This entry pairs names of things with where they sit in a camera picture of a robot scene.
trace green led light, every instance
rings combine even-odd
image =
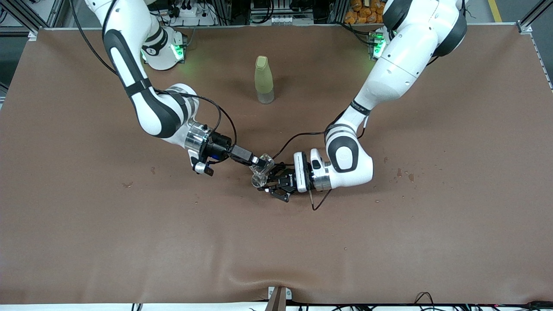
[[[171,50],[177,59],[182,59],[182,48],[178,45],[171,45]]]

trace yellow bottle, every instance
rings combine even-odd
[[[258,56],[255,61],[255,90],[259,102],[268,104],[275,99],[273,74],[266,56]]]

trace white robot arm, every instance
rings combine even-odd
[[[156,91],[152,87],[140,62],[140,50],[145,42],[152,42],[162,59],[172,53],[172,47],[167,32],[150,15],[143,0],[85,1],[102,23],[106,53],[146,133],[187,149],[192,169],[198,174],[213,174],[208,158],[265,166],[265,161],[195,120],[201,97],[192,88],[175,84]]]
[[[379,103],[403,96],[432,56],[447,55],[461,43],[467,23],[460,5],[461,0],[387,1],[383,20],[395,36],[349,107],[328,127],[325,142],[330,162],[324,162],[317,149],[311,150],[310,163],[305,153],[294,154],[299,192],[355,186],[372,179],[372,158],[357,140],[359,125]]]

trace table surface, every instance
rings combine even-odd
[[[322,130],[370,70],[339,27],[202,29],[194,41],[186,64],[150,79],[215,100],[256,154]],[[274,74],[270,105],[255,99],[258,55]],[[470,26],[371,113],[373,181],[313,212],[307,195],[257,192],[237,163],[194,174],[184,150],[140,129],[78,32],[41,31],[0,113],[0,303],[229,302],[274,285],[310,303],[553,300],[552,104],[529,36]],[[216,110],[202,104],[198,120]],[[323,145],[298,138],[279,160]]]

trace yellow floor line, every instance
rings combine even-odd
[[[496,23],[502,23],[501,15],[499,14],[499,9],[497,8],[497,3],[495,0],[488,0],[489,8],[492,10],[493,19]]]

